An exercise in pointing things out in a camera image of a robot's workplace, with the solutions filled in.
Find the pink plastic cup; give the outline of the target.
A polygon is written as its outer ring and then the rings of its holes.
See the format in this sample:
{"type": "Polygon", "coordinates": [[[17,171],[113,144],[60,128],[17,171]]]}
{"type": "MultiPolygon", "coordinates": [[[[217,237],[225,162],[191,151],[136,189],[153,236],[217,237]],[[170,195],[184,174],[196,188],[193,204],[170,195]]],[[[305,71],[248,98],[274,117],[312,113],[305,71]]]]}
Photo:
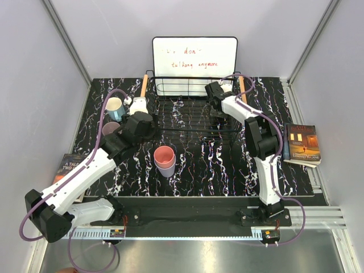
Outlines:
{"type": "Polygon", "coordinates": [[[170,146],[160,146],[154,152],[156,164],[161,168],[169,168],[174,163],[175,153],[170,146]]]}

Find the lavender plastic cup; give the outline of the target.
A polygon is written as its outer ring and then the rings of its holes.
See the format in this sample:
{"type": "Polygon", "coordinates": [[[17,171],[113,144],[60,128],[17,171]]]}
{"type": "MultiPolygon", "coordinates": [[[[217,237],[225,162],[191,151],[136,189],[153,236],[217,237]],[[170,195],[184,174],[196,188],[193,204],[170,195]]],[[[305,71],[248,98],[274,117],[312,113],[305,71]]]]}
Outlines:
{"type": "Polygon", "coordinates": [[[158,171],[160,172],[160,174],[166,178],[171,177],[175,173],[175,163],[173,163],[173,165],[171,165],[168,168],[162,168],[159,165],[156,165],[156,167],[157,167],[158,171]]]}

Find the light blue ceramic mug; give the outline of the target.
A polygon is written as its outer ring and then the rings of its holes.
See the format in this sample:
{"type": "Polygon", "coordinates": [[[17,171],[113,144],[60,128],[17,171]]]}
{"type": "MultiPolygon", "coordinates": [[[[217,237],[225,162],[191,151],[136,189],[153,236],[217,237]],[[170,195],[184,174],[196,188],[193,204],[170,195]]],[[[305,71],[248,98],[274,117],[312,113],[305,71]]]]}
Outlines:
{"type": "Polygon", "coordinates": [[[113,121],[120,122],[125,114],[123,102],[118,97],[108,99],[106,103],[106,111],[113,121]]]}

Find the mauve ceramic mug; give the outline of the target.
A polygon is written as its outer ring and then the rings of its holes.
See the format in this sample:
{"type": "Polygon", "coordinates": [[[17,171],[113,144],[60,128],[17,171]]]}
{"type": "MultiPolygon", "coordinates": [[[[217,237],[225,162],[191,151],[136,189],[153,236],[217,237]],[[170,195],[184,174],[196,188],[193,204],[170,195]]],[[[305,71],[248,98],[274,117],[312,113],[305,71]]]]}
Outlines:
{"type": "Polygon", "coordinates": [[[103,136],[109,135],[118,130],[120,126],[121,125],[118,122],[108,122],[102,128],[102,135],[103,136]]]}

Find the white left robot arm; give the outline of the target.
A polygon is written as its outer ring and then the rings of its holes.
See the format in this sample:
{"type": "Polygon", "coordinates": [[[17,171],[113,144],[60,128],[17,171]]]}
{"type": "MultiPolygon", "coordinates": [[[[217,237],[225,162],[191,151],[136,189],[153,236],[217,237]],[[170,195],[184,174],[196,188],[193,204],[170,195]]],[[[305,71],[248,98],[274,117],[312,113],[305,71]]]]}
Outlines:
{"type": "Polygon", "coordinates": [[[76,204],[75,200],[96,180],[133,157],[141,144],[154,137],[156,124],[144,97],[133,99],[130,116],[121,128],[101,139],[92,153],[57,183],[41,192],[25,195],[27,219],[49,243],[85,224],[117,225],[123,220],[123,205],[107,195],[76,204]]]}

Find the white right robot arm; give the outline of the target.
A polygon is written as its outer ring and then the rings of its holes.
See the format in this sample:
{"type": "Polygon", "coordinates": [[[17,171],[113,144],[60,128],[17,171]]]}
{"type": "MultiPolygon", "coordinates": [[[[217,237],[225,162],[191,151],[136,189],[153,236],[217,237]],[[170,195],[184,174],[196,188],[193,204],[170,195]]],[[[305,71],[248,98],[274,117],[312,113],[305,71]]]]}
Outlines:
{"type": "Polygon", "coordinates": [[[278,155],[283,148],[282,135],[273,116],[257,110],[241,96],[223,90],[219,82],[205,86],[211,107],[244,124],[246,148],[254,158],[259,179],[259,221],[272,225],[283,213],[282,194],[278,185],[278,155]]]}

